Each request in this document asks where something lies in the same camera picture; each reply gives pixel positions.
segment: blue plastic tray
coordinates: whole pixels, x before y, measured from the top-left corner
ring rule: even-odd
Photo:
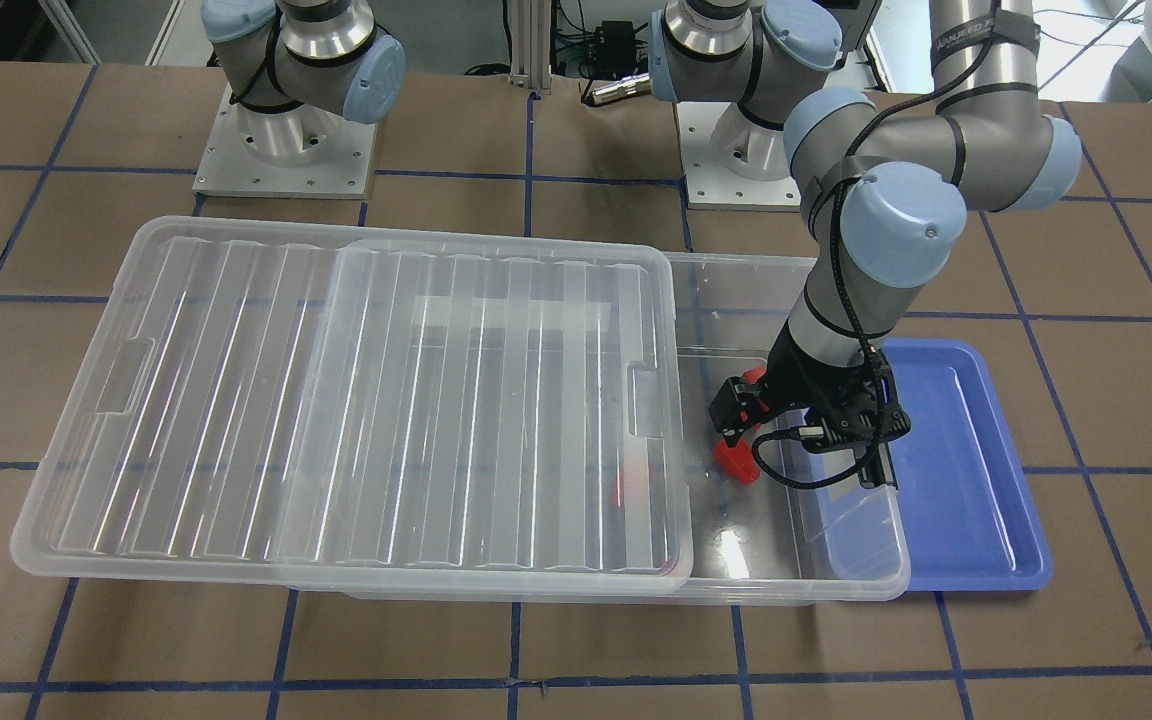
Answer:
[[[893,442],[911,591],[1032,591],[1051,553],[984,358],[969,344],[884,347],[914,432]]]

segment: white mounting plate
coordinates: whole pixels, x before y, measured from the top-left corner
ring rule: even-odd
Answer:
[[[211,123],[207,146],[198,160],[194,191],[215,197],[310,197],[365,200],[376,126],[340,123],[335,152],[310,165],[274,165],[247,150],[238,114],[225,88]]]
[[[730,103],[679,103],[679,149],[687,181],[687,205],[696,210],[799,211],[794,179],[755,181],[728,170],[714,156],[708,137]]]

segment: light blue joint cap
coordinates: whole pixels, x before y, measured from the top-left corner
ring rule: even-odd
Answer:
[[[1047,160],[1029,190],[1007,210],[1043,210],[1055,204],[1069,192],[1083,169],[1083,141],[1074,131],[1074,126],[1060,118],[1043,116],[1052,123],[1052,146],[1047,151]]]
[[[212,45],[237,40],[274,18],[274,0],[206,0],[202,28]]]
[[[669,53],[666,50],[664,23],[660,18],[664,10],[652,13],[652,46],[647,51],[647,71],[652,74],[652,94],[657,100],[676,103],[679,94],[673,90],[673,77],[669,77]]]
[[[887,287],[923,287],[941,272],[968,223],[958,188],[914,162],[884,162],[842,206],[842,241],[856,266]]]
[[[342,118],[367,126],[379,123],[394,108],[397,91],[403,88],[403,73],[407,54],[401,41],[392,35],[376,38],[349,83]]]
[[[842,55],[842,28],[812,0],[768,0],[763,26],[781,50],[814,70],[832,70]]]
[[[865,104],[870,108],[874,106],[864,92],[856,88],[842,86],[820,88],[795,105],[790,118],[785,121],[785,159],[790,161],[790,168],[794,167],[794,156],[799,151],[799,145],[803,145],[803,141],[820,124],[820,120],[828,118],[836,109],[856,104]]]

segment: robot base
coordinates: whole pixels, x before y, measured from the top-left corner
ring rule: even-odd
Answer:
[[[311,164],[274,165],[244,146],[236,106],[225,88],[211,124],[207,146],[198,161],[194,191],[215,197],[306,197],[364,200],[371,174],[376,126],[340,120],[332,151]]]
[[[696,210],[799,211],[794,179],[755,181],[728,170],[714,156],[710,136],[730,103],[679,103],[679,149],[687,182],[687,206]]]

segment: blue tray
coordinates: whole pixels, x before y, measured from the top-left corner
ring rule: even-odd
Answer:
[[[984,358],[957,341],[884,347],[914,432],[890,444],[911,591],[1033,591],[1051,553]]]

